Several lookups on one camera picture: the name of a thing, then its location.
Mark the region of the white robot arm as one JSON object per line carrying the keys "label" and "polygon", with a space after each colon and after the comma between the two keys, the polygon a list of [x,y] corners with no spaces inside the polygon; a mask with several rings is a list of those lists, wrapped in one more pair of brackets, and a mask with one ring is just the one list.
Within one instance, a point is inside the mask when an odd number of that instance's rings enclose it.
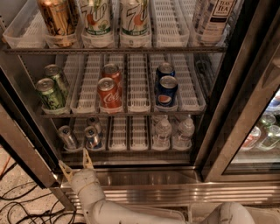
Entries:
{"label": "white robot arm", "polygon": [[[190,224],[183,220],[140,213],[106,199],[92,160],[83,150],[83,168],[74,171],[63,161],[59,167],[78,196],[87,224]],[[256,224],[249,211],[239,203],[218,205],[199,224]]]}

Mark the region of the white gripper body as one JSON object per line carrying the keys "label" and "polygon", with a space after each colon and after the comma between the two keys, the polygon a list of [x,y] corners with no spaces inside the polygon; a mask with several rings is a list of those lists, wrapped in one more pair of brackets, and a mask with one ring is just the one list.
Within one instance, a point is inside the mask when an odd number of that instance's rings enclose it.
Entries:
{"label": "white gripper body", "polygon": [[98,201],[101,199],[101,186],[93,169],[77,171],[71,180],[71,187],[80,201]]}

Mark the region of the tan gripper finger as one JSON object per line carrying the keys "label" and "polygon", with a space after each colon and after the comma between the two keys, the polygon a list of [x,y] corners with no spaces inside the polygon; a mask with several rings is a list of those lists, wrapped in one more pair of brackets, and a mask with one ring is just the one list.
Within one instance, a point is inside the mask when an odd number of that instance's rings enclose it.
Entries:
{"label": "tan gripper finger", "polygon": [[63,161],[59,161],[59,167],[62,170],[64,176],[66,177],[66,179],[71,182],[74,176],[74,171],[68,166],[66,165]]}
{"label": "tan gripper finger", "polygon": [[83,167],[85,169],[93,169],[94,168],[91,157],[89,156],[89,153],[88,153],[87,149],[83,149]]}

